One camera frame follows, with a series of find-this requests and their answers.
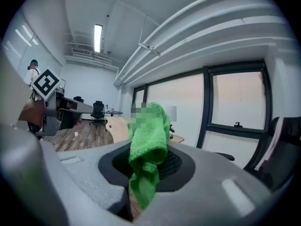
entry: pixelated blur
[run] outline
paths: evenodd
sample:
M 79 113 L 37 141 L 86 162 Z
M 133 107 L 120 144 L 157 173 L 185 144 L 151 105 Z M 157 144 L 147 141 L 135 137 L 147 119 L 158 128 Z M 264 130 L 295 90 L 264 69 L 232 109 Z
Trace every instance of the pixelated blur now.
M 131 124 L 137 128 L 149 128 L 157 119 L 156 112 L 150 104 L 141 103 L 141 107 L 131 107 Z

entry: table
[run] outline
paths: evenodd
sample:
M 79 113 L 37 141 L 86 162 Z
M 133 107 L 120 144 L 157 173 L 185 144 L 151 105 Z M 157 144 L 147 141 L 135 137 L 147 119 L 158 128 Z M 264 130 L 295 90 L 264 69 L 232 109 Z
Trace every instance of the table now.
M 106 129 L 111 133 L 114 143 L 128 140 L 127 124 L 131 121 L 131 118 L 106 116 L 105 119 L 108 121 L 105 125 Z M 183 137 L 174 134 L 173 136 L 174 138 L 170 141 L 179 143 L 184 141 Z
M 173 136 L 174 136 L 174 137 L 173 137 L 172 139 L 170 139 L 170 141 L 174 141 L 174 142 L 178 142 L 178 143 L 184 141 L 184 138 L 181 137 L 181 136 L 177 136 L 177 135 L 175 135 L 175 134 L 173 134 Z
M 111 116 L 123 114 L 123 112 L 121 112 L 121 111 L 107 111 L 107 112 L 106 111 L 102 111 L 102 113 L 111 114 Z

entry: ceiling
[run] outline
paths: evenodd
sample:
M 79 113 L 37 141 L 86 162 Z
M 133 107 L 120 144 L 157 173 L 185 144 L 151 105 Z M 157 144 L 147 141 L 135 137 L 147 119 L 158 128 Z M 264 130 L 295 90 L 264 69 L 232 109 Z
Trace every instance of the ceiling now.
M 94 50 L 94 25 L 103 26 L 101 53 L 122 68 L 126 61 L 160 24 L 196 0 L 65 0 L 69 27 L 65 54 L 71 48 Z

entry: air vent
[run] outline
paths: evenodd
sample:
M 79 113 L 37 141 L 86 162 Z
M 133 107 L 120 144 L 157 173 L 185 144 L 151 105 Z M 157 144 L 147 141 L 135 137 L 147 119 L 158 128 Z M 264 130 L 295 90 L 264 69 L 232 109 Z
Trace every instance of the air vent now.
M 78 49 L 78 48 L 73 48 L 72 53 L 73 54 L 78 54 L 78 55 L 86 55 L 86 56 L 91 56 L 92 55 L 92 51 L 84 50 L 84 49 Z

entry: round table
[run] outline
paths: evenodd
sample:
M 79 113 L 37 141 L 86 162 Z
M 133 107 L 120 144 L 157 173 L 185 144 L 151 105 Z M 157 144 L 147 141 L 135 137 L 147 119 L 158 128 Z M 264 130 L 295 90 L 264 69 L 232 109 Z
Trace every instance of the round table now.
M 106 111 L 102 111 L 102 113 L 111 114 L 111 116 L 123 114 L 123 112 L 121 112 L 121 111 L 107 111 L 107 112 Z

